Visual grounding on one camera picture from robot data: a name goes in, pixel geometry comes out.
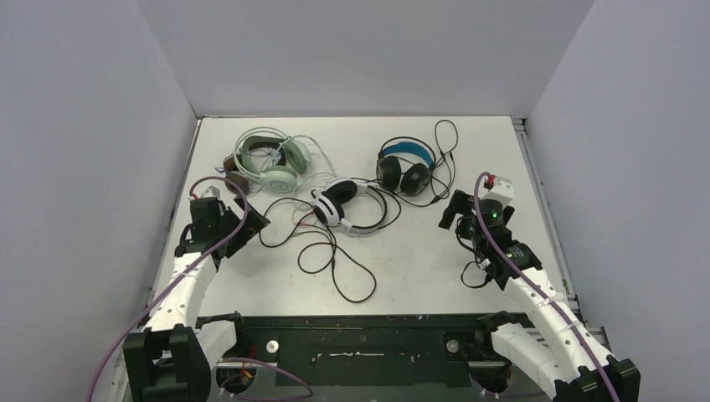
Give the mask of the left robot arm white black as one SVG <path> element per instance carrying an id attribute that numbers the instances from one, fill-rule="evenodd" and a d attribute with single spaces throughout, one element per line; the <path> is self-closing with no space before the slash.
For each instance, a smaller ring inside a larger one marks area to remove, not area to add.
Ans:
<path id="1" fill-rule="evenodd" d="M 129 334 L 123 356 L 135 401 L 205 401 L 212 371 L 224 354 L 231 360 L 250 350 L 250 336 L 232 322 L 209 320 L 198 328 L 198 314 L 221 262 L 265 229 L 270 221 L 243 199 L 237 215 L 217 197 L 191 201 L 191 223 L 174 251 L 170 284 L 140 332 Z"/>

